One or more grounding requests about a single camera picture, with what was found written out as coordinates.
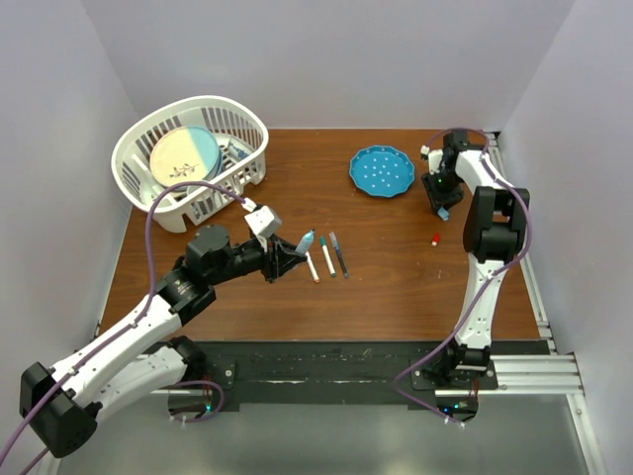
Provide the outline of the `blue patterned pen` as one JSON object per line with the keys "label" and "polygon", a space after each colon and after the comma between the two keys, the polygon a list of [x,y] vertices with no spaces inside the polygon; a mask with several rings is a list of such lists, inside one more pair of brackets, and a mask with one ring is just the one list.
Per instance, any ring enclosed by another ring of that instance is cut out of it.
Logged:
{"label": "blue patterned pen", "polygon": [[334,248],[334,251],[336,253],[336,256],[337,256],[340,268],[341,268],[341,270],[343,272],[343,277],[345,279],[348,279],[349,278],[349,271],[348,271],[348,268],[347,268],[344,256],[342,254],[342,249],[340,247],[340,243],[339,243],[339,241],[337,239],[337,236],[336,236],[335,232],[330,232],[329,233],[329,237],[330,237],[331,244],[332,244],[332,246]]}

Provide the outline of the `light blue pen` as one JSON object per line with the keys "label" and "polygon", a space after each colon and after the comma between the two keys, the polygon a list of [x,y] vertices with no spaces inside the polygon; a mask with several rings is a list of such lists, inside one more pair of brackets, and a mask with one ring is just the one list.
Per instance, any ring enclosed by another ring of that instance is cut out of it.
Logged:
{"label": "light blue pen", "polygon": [[304,234],[300,242],[296,246],[296,252],[299,254],[306,254],[315,241],[315,234],[315,229],[311,229],[306,234]]}

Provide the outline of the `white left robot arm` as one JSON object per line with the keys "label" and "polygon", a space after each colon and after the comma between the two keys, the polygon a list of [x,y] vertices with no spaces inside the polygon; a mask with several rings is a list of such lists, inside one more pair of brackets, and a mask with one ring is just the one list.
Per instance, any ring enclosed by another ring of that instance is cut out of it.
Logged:
{"label": "white left robot arm", "polygon": [[145,360],[138,356],[210,307],[218,285],[253,272],[272,283],[306,262],[312,233],[292,244],[269,226],[249,227],[251,238],[240,244],[231,244],[222,226],[200,228],[173,268],[116,325],[53,366],[35,362],[22,373],[19,412],[47,453],[73,453],[101,421],[155,389],[201,384],[205,358],[186,337]]}

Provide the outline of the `white pen with teal tip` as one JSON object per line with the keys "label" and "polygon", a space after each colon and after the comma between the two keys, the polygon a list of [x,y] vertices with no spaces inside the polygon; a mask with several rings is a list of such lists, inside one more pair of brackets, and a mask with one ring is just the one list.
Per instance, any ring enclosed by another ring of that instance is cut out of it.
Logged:
{"label": "white pen with teal tip", "polygon": [[336,277],[336,270],[335,270],[335,267],[333,265],[331,256],[329,254],[329,250],[328,250],[328,247],[327,247],[327,244],[326,244],[326,241],[325,241],[325,237],[321,236],[319,238],[319,241],[320,241],[320,248],[321,248],[321,251],[322,251],[322,254],[323,254],[323,258],[324,258],[324,261],[325,261],[325,264],[326,264],[326,267],[327,267],[327,272],[332,278],[335,278]]}

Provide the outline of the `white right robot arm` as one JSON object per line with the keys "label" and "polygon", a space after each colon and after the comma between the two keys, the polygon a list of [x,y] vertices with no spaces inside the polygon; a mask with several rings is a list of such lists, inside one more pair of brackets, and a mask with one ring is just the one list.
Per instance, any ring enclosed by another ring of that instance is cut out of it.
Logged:
{"label": "white right robot arm", "polygon": [[528,190],[501,176],[492,164],[490,144],[471,143],[471,132],[448,129],[438,134],[442,147],[420,149],[428,164],[421,181],[434,213],[447,219],[464,198],[462,187],[472,194],[463,230],[469,275],[461,315],[447,341],[424,361],[429,375],[454,389],[488,370],[501,284],[531,243]]}

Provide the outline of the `white pen with orange tip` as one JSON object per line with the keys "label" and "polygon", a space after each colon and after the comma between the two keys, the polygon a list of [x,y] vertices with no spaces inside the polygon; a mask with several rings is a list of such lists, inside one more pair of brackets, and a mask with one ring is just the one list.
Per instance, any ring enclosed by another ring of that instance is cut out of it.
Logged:
{"label": "white pen with orange tip", "polygon": [[306,252],[306,259],[307,259],[307,265],[308,265],[308,269],[310,271],[311,277],[313,279],[313,281],[318,284],[320,282],[320,278],[319,275],[317,273],[317,269],[314,265],[313,259],[311,257],[311,254],[307,251]]}

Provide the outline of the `light blue eraser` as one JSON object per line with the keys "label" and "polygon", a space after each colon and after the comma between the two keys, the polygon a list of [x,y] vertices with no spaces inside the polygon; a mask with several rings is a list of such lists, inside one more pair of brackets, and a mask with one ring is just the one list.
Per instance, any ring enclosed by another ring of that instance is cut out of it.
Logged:
{"label": "light blue eraser", "polygon": [[441,218],[442,221],[446,222],[449,220],[450,214],[446,209],[440,208],[437,214]]}

